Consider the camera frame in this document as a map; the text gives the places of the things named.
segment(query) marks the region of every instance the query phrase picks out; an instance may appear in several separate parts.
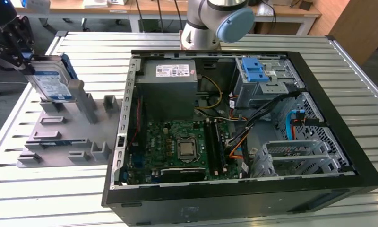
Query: green motherboard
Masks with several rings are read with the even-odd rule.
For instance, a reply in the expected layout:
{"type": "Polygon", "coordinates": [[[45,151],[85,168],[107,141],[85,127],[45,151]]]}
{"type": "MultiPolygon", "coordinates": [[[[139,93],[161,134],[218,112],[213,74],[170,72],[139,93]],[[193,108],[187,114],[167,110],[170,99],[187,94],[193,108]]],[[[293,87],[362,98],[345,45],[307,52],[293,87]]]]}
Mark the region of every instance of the green motherboard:
{"type": "MultiPolygon", "coordinates": [[[[138,169],[134,173],[134,183],[157,183],[154,170],[165,168],[203,168],[203,180],[238,178],[235,162],[225,163],[223,173],[214,174],[209,170],[210,157],[203,124],[203,121],[147,122],[142,170],[138,169]]],[[[229,138],[227,124],[225,121],[217,121],[215,125],[223,143],[229,138]]]]}

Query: motherboard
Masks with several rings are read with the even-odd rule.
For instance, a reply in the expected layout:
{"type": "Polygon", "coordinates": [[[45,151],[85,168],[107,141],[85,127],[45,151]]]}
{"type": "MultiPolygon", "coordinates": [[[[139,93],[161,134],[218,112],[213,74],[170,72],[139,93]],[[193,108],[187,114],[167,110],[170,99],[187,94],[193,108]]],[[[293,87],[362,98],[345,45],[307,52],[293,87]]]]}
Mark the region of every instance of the motherboard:
{"type": "Polygon", "coordinates": [[[130,183],[171,183],[238,178],[226,162],[225,121],[147,122],[145,152],[131,155],[130,183]]]}

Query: white robotic arm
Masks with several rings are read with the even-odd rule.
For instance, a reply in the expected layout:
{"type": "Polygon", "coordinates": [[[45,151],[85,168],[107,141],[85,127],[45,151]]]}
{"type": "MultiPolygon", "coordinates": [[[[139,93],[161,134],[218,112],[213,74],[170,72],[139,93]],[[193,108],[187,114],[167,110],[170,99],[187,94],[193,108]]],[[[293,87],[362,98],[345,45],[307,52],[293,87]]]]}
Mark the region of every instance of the white robotic arm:
{"type": "Polygon", "coordinates": [[[249,32],[254,21],[247,0],[190,0],[187,21],[181,35],[186,50],[214,50],[219,40],[238,41],[249,32]]]}

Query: slatted aluminum table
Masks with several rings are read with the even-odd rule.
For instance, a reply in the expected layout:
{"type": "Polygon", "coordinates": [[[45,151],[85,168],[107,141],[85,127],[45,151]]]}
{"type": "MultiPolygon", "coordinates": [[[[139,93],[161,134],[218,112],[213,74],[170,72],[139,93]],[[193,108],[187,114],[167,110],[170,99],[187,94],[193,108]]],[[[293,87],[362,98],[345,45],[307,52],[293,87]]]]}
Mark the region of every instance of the slatted aluminum table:
{"type": "MultiPolygon", "coordinates": [[[[94,98],[122,97],[133,49],[175,50],[178,35],[58,33],[46,54],[69,55],[84,89],[94,98]]],[[[237,43],[222,44],[222,49],[301,52],[378,171],[378,88],[337,42],[323,36],[247,35],[237,43]]],[[[40,111],[38,96],[28,85],[0,131],[0,226],[125,226],[111,210],[101,207],[106,166],[16,167],[40,111]]],[[[378,189],[315,213],[187,225],[378,227],[378,189]]]]}

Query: blue drive bay latch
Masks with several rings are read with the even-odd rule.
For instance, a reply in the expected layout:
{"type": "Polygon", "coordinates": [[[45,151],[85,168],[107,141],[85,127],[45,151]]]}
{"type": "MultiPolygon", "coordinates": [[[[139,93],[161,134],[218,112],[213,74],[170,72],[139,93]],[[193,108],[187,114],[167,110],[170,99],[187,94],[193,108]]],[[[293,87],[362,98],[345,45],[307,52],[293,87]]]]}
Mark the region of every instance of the blue drive bay latch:
{"type": "Polygon", "coordinates": [[[247,76],[247,82],[269,82],[263,66],[257,58],[242,58],[242,67],[247,76]]]}

